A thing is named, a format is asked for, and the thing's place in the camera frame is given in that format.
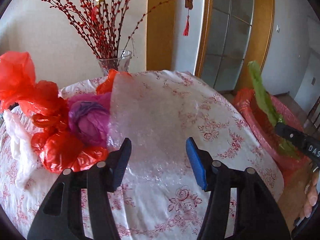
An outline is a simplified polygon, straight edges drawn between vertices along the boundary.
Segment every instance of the floor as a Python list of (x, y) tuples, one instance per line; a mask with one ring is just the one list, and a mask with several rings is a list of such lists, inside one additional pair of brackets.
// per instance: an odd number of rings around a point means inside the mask
[[(233, 101), (233, 95), (224, 94), (223, 96), (228, 101)], [(320, 132), (316, 130), (313, 124), (307, 119), (307, 114), (289, 95), (279, 96), (278, 99), (299, 119), (306, 134), (320, 139)], [(304, 191), (311, 176), (311, 165), (307, 163), (303, 168), (294, 173), (291, 181), (285, 185), (284, 191), (278, 201), (278, 205), (290, 231), (294, 228), (293, 222), (299, 216), (300, 209), (305, 203), (306, 195)]]

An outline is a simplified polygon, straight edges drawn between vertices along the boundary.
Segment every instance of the green plastic bag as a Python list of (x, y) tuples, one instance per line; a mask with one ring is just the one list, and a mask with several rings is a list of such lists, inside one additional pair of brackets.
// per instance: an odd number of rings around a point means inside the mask
[[(258, 107), (268, 116), (273, 127), (275, 127), (278, 122), (284, 123), (283, 116), (276, 111), (269, 94), (262, 84), (259, 64), (256, 61), (250, 61), (248, 67)], [(293, 144), (283, 138), (277, 152), (280, 155), (286, 155), (296, 159), (300, 158)]]

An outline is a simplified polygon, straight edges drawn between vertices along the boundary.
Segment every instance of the red tassel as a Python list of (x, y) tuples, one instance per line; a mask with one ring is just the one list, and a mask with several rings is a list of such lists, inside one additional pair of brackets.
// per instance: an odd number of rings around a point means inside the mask
[(190, 27), (190, 24), (189, 24), (189, 10), (188, 10), (187, 24), (186, 24), (186, 28), (184, 29), (183, 36), (189, 35), (189, 27)]
[(96, 22), (96, 21), (97, 21), (97, 14), (96, 14), (96, 12), (97, 12), (98, 9), (99, 9), (99, 7), (98, 7), (98, 5), (96, 5), (96, 6), (94, 6), (94, 7), (92, 8), (92, 10), (91, 10), (91, 20), (92, 20), (93, 22)]

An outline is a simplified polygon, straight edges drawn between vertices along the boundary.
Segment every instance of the purple plastic bag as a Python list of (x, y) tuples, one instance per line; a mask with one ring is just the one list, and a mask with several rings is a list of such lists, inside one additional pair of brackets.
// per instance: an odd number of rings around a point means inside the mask
[(95, 95), (94, 93), (88, 94), (78, 94), (68, 99), (68, 108), (71, 109), (71, 106), (78, 101), (88, 101), (88, 102), (97, 102), (102, 105), (105, 109), (110, 110), (110, 99), (111, 92)]
[(83, 143), (107, 146), (110, 97), (111, 93), (81, 94), (68, 99), (69, 127)]

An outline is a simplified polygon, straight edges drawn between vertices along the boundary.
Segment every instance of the white wall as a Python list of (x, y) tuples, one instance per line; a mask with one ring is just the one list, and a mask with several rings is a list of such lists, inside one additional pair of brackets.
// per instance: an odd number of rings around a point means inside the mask
[[(313, 77), (316, 78), (314, 85), (311, 84)], [(294, 98), (298, 105), (309, 113), (320, 96), (320, 55), (311, 53), (308, 67), (303, 77), (299, 91)]]
[[(0, 19), (0, 53), (8, 50), (28, 51), (36, 67), (37, 80), (56, 82), (60, 88), (102, 76), (91, 49), (65, 15), (49, 8), (49, 5), (41, 0), (12, 0)], [(147, 0), (131, 0), (129, 5), (122, 43), (126, 42), (126, 37), (146, 12)], [(146, 21), (140, 24), (134, 41), (135, 57), (131, 60), (129, 71), (144, 71)]]
[[(308, 32), (311, 55), (301, 86), (294, 98), (306, 113), (310, 112), (320, 96), (320, 24), (308, 18)], [(313, 78), (316, 78), (314, 86), (311, 84)]]
[(183, 36), (188, 15), (184, 2), (184, 0), (177, 1), (171, 70), (189, 71), (194, 74), (202, 30), (204, 0), (193, 0), (193, 9), (189, 13), (189, 36)]
[(320, 23), (308, 18), (309, 46), (320, 54)]
[(318, 21), (307, 0), (275, 0), (272, 37), (262, 70), (263, 84), (271, 94), (297, 95), (310, 55), (308, 16)]

